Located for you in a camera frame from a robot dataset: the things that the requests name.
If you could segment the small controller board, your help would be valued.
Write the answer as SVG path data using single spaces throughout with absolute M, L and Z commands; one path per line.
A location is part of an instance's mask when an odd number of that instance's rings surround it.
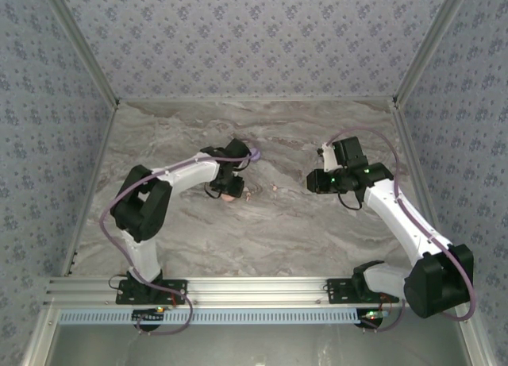
M 164 309 L 160 307 L 135 309 L 131 313 L 131 322 L 140 326 L 157 326 L 164 320 Z
M 374 309 L 357 309 L 357 316 L 360 320 L 356 324 L 361 329 L 377 330 L 383 323 L 383 319 L 388 317 L 388 312 Z

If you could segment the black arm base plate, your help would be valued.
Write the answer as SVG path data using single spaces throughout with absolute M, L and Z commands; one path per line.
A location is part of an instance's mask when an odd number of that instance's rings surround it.
M 157 282 L 162 288 L 187 293 L 188 282 L 185 279 L 162 279 Z M 175 292 L 161 291 L 136 279 L 123 279 L 117 287 L 118 305 L 185 305 L 185 299 Z
M 350 278 L 327 279 L 324 290 L 329 304 L 380 304 L 381 302 L 400 302 L 400 298 L 371 291 L 366 283 L 354 281 Z

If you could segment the aluminium side rail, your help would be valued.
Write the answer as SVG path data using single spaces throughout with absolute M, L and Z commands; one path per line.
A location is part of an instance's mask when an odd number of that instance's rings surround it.
M 431 229 L 434 233 L 440 233 L 437 215 L 403 112 L 394 103 L 391 105 L 391 111 L 394 115 L 394 123 L 404 152 L 405 164 L 409 169 L 414 196 L 418 204 L 411 204 L 405 191 L 403 191 L 404 201 L 408 202 L 407 207 L 411 214 L 415 213 L 419 218 L 425 220 L 425 223 L 421 225 Z M 438 247 L 425 239 L 424 234 L 418 230 L 397 203 L 394 204 L 393 213 L 394 217 L 388 218 L 386 224 L 404 248 L 412 268 L 421 259 L 421 253 L 417 251 L 417 248 L 430 249 L 432 254 L 437 253 Z
M 63 261 L 63 266 L 61 268 L 61 271 L 59 273 L 59 277 L 68 277 L 71 274 L 71 270 L 74 264 L 74 258 L 76 251 L 79 247 L 79 241 L 81 232 L 83 231 L 84 226 L 87 222 L 87 215 L 91 206 L 91 203 L 93 202 L 94 193 L 96 191 L 96 187 L 98 184 L 98 177 L 100 175 L 102 162 L 104 159 L 104 155 L 106 152 L 106 147 L 108 145 L 108 140 L 110 138 L 110 134 L 114 125 L 114 119 L 117 114 L 117 110 L 119 107 L 120 101 L 117 100 L 114 104 L 114 106 L 111 109 L 110 117 L 106 123 L 106 129 L 104 132 L 104 135 L 102 137 L 101 144 L 98 149 L 98 155 L 96 157 L 96 160 L 94 162 L 94 168 L 90 177 L 89 186 L 87 188 L 87 192 L 85 194 L 84 203 L 82 205 L 82 208 L 79 212 L 75 229 L 72 233 L 71 240 L 69 242 L 69 246 L 67 247 L 66 256 Z

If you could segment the aluminium mounting rail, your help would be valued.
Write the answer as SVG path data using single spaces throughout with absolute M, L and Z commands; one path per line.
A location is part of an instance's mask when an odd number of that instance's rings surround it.
M 324 276 L 190 277 L 187 296 L 197 308 L 300 308 L 329 304 Z M 43 304 L 61 308 L 113 306 L 119 278 L 51 278 Z

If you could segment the aluminium corner post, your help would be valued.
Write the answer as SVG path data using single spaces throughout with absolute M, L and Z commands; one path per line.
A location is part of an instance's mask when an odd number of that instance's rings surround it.
M 394 93 L 394 104 L 402 108 L 417 86 L 425 68 L 432 59 L 448 27 L 452 24 L 464 0 L 444 0 L 424 36 L 414 59 L 403 76 L 398 89 Z
M 76 54 L 83 62 L 99 93 L 109 106 L 116 108 L 118 99 L 67 3 L 64 0 L 46 0 L 46 2 L 62 26 Z

